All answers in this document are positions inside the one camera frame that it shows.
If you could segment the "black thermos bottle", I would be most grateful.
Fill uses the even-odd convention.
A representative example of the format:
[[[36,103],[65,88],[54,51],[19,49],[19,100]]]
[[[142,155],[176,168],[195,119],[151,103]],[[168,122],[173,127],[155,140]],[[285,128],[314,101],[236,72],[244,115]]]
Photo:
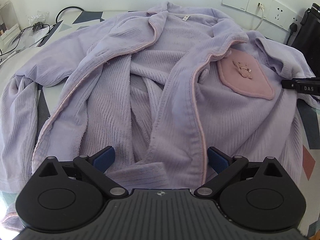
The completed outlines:
[[[300,51],[312,72],[319,77],[320,58],[320,14],[319,5],[313,3],[300,22],[300,30],[292,43],[292,47]]]

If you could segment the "black power strip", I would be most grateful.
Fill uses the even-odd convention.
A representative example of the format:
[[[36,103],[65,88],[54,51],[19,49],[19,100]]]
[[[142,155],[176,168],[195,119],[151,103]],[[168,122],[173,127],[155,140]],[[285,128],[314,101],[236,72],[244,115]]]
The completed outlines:
[[[56,32],[56,30],[58,29],[58,27],[60,26],[61,23],[62,23],[62,21],[59,21],[55,25],[53,25],[51,27],[49,33],[41,40],[41,42],[37,46],[41,47],[41,46],[45,45],[48,42],[48,40],[51,38],[51,36]]]

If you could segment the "clear acrylic cosmetics organizer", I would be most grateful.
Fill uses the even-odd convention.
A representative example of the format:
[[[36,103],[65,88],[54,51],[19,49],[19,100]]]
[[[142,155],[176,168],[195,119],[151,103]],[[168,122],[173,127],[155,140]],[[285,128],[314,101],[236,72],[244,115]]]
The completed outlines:
[[[6,43],[20,31],[20,26],[11,1],[7,1],[1,5],[0,13],[1,39],[4,43]]]

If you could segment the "white wall socket panel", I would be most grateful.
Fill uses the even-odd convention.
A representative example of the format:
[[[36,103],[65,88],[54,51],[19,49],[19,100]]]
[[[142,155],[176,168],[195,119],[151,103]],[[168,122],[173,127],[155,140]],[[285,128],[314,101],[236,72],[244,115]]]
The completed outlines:
[[[302,17],[276,0],[222,0],[222,5],[262,18],[289,31],[291,24],[300,28]]]

